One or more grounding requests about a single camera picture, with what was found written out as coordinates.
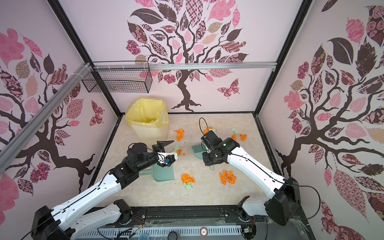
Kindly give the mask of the green scrap mid table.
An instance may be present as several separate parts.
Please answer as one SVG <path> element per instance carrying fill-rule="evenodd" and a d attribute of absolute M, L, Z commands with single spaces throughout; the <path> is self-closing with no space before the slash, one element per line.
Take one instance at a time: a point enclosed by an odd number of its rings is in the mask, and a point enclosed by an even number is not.
<path fill-rule="evenodd" d="M 180 150 L 180 147 L 178 145 L 175 145 L 173 152 L 177 152 Z"/>

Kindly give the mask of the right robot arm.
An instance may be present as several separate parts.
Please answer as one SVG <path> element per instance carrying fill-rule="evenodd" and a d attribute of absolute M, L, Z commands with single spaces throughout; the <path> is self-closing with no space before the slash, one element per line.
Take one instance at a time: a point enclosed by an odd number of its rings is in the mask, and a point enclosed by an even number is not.
<path fill-rule="evenodd" d="M 245 197 L 240 202 L 239 218 L 268 216 L 280 226 L 285 226 L 301 204 L 298 182 L 278 175 L 251 155 L 232 138 L 220 139 L 213 131 L 201 137 L 208 148 L 203 153 L 206 166 L 230 164 L 241 170 L 266 194 L 263 197 Z"/>

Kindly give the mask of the orange scrap mid table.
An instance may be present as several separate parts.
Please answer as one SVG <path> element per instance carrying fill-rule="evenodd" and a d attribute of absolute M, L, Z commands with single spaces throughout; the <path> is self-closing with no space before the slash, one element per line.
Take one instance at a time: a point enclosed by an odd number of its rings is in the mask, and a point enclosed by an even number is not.
<path fill-rule="evenodd" d="M 186 154 L 182 150 L 177 151 L 178 156 L 185 156 Z"/>

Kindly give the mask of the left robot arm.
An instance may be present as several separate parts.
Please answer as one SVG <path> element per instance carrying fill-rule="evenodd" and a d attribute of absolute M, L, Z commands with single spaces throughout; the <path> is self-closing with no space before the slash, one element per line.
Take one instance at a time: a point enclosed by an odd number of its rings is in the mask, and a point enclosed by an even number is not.
<path fill-rule="evenodd" d="M 60 205 L 37 210 L 29 235 L 34 240 L 75 240 L 108 224 L 129 223 L 133 212 L 124 200 L 91 209 L 138 179 L 141 171 L 153 165 L 170 167 L 178 159 L 176 153 L 166 153 L 165 146 L 170 144 L 172 141 L 158 141 L 150 149 L 144 143 L 131 144 L 122 162 L 99 182 Z"/>

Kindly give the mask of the green dustpan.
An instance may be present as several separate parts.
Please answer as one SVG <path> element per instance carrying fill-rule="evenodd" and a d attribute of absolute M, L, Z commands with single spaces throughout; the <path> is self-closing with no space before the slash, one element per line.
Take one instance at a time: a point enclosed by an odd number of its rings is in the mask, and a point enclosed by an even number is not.
<path fill-rule="evenodd" d="M 162 168 L 158 165 L 153 165 L 152 167 L 140 171 L 139 175 L 152 176 L 156 182 L 165 182 L 175 179 L 173 166 Z"/>

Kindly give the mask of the green hand brush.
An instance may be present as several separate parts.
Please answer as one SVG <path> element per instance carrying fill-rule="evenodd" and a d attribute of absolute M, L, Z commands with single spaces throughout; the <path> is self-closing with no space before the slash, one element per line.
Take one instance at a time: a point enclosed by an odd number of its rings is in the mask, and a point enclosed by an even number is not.
<path fill-rule="evenodd" d="M 195 157 L 197 159 L 202 160 L 203 162 L 205 162 L 204 159 L 203 159 L 203 153 L 207 152 L 208 149 L 207 149 L 207 147 L 205 146 L 204 143 L 202 143 L 200 145 L 193 145 L 192 146 L 192 150 L 193 150 L 194 155 L 195 155 Z"/>

